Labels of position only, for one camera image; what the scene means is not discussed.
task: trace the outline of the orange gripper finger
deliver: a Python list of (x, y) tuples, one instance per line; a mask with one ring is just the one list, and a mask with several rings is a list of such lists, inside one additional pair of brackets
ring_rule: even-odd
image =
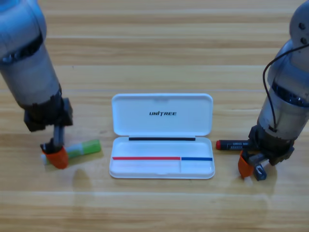
[(253, 175), (254, 167), (248, 164), (242, 157), (242, 152), (240, 153), (240, 158), (238, 161), (238, 170), (242, 178)]
[(69, 164), (69, 157), (64, 147), (56, 153), (45, 155), (49, 162), (58, 169), (65, 169)]

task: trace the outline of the unitree logo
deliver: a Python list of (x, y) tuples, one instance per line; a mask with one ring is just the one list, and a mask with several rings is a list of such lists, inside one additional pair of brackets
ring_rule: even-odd
[(158, 115), (158, 116), (172, 116), (172, 115), (176, 115), (177, 112), (150, 112), (149, 115)]

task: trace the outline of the glue stick cap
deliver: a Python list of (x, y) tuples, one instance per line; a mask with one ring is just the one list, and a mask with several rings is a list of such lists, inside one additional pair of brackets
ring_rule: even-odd
[(90, 154), (96, 153), (101, 150), (101, 145), (99, 140), (91, 140), (82, 143), (83, 153)]

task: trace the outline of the red cap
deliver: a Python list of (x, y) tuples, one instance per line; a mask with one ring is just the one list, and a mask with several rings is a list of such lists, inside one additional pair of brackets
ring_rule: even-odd
[(56, 153), (45, 155), (49, 162), (58, 169), (65, 169), (69, 164), (69, 157), (64, 147)]
[(221, 150), (221, 142), (220, 142), (220, 140), (217, 141), (216, 148), (217, 148), (217, 150)]

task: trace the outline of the green glue stick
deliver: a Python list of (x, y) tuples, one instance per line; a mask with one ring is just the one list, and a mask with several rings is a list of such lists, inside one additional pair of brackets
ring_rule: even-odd
[[(89, 155), (101, 151), (101, 144), (99, 140), (90, 140), (81, 144), (75, 144), (69, 147), (65, 147), (65, 150), (68, 154), (69, 159), (72, 159), (75, 157)], [(41, 154), (41, 158), (44, 165), (50, 164), (50, 162), (46, 158), (46, 155)]]

